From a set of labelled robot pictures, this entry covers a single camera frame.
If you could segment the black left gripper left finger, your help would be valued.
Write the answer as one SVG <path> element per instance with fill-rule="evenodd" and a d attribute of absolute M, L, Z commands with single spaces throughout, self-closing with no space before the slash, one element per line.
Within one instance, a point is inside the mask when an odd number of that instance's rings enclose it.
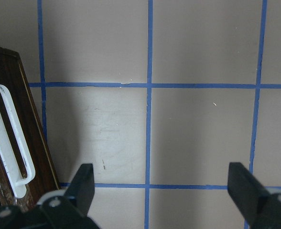
<path fill-rule="evenodd" d="M 82 164 L 66 190 L 51 191 L 38 201 L 42 229 L 93 229 L 87 216 L 95 193 L 92 164 Z"/>

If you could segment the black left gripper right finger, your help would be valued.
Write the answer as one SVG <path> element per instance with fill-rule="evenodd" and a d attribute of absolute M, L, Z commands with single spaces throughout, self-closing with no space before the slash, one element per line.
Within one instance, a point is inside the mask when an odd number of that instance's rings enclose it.
<path fill-rule="evenodd" d="M 227 191 L 251 229 L 281 229 L 281 190 L 264 187 L 242 163 L 231 162 Z"/>

